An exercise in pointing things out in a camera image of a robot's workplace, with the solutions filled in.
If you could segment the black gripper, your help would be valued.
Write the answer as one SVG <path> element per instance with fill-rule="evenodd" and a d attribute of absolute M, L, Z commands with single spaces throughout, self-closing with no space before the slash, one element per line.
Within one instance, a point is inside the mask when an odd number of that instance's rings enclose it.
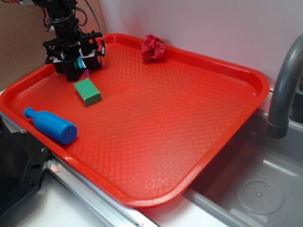
<path fill-rule="evenodd" d="M 101 57 L 106 55 L 105 40 L 101 32 L 76 32 L 67 38 L 55 37 L 43 42 L 46 49 L 46 64 L 53 64 L 57 73 L 64 73 L 63 60 L 70 53 L 79 53 L 86 69 L 95 70 L 102 67 Z"/>

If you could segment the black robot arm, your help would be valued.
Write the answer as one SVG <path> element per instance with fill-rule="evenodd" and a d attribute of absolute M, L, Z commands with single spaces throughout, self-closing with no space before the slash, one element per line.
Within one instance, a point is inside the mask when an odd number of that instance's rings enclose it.
<path fill-rule="evenodd" d="M 101 58 L 106 55 L 102 25 L 90 5 L 90 9 L 99 32 L 84 33 L 76 13 L 86 14 L 77 7 L 76 0 L 21 0 L 22 5 L 35 4 L 43 11 L 43 24 L 48 30 L 55 31 L 55 38 L 43 42 L 46 49 L 46 64 L 54 66 L 57 73 L 64 73 L 75 79 L 84 69 L 95 70 L 102 66 Z"/>

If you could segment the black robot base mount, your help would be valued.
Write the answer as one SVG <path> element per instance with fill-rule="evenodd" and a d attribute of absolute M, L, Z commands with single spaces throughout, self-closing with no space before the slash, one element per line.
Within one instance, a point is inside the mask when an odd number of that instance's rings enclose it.
<path fill-rule="evenodd" d="M 0 217 L 37 193 L 50 158 L 46 145 L 29 132 L 11 132 L 0 119 Z"/>

